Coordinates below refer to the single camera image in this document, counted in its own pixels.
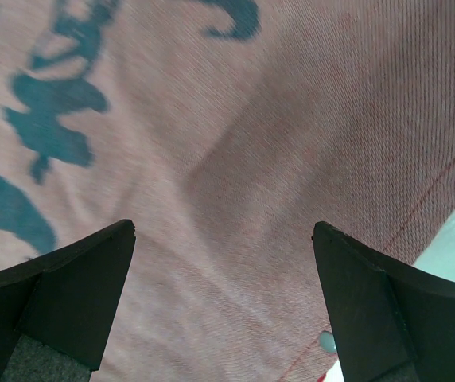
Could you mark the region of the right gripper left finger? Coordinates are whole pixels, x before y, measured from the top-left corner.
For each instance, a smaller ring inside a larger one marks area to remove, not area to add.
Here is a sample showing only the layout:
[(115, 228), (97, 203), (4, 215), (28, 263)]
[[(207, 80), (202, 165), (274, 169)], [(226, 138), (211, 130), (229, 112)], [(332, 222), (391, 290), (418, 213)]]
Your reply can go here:
[(0, 381), (88, 381), (101, 365), (135, 245), (121, 220), (0, 271)]

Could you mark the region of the red printed pillowcase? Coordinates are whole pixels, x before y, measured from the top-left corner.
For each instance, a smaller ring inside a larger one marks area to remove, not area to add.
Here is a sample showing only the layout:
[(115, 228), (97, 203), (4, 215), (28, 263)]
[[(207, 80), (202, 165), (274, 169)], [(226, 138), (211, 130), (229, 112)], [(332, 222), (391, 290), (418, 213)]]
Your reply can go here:
[(130, 219), (95, 381), (313, 381), (312, 231), (450, 267), (455, 1), (0, 1), (0, 269)]

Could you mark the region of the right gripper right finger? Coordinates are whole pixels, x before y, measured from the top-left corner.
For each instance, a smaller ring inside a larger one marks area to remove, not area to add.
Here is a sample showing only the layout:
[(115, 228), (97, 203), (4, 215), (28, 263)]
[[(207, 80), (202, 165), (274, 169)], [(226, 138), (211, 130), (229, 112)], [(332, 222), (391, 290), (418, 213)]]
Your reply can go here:
[(324, 221), (313, 249), (344, 380), (455, 381), (455, 282)]

